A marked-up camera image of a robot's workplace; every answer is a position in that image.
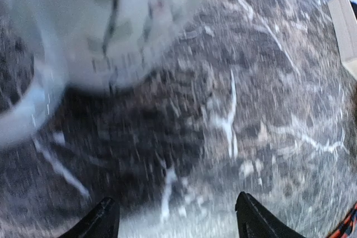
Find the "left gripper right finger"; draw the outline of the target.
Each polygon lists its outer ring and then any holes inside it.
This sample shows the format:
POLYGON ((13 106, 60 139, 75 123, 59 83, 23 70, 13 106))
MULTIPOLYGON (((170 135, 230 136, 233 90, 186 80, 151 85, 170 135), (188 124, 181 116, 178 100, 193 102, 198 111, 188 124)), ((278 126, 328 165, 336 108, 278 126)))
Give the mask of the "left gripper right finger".
POLYGON ((241 192, 235 204, 240 238, 245 237, 300 237, 304 238, 295 230, 286 226, 275 217, 251 194, 241 192))

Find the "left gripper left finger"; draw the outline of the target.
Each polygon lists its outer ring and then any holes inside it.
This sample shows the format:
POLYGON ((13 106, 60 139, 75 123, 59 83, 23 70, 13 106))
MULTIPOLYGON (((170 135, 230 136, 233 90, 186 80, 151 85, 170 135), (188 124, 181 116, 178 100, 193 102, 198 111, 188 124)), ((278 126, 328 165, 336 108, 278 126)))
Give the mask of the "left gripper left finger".
POLYGON ((110 197, 103 198, 75 226, 59 238, 117 238, 120 219, 119 203, 110 197))

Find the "red navy striped tie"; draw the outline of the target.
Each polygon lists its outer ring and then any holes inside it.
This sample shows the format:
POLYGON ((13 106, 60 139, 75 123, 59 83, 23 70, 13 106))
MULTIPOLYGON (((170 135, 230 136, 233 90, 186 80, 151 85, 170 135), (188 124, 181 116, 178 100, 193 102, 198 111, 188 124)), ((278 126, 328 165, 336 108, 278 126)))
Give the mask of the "red navy striped tie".
POLYGON ((356 207, 355 203, 345 218, 327 235, 327 238, 347 238, 356 230, 356 207))

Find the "white patterned mug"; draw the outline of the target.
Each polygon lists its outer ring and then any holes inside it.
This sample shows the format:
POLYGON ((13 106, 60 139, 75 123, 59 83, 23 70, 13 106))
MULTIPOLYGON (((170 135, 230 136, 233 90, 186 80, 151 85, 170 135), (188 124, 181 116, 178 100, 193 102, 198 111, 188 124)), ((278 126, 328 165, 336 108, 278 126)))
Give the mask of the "white patterned mug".
POLYGON ((29 138, 68 87, 110 95, 140 83, 203 0, 1 0, 33 58, 25 95, 1 113, 1 148, 29 138))

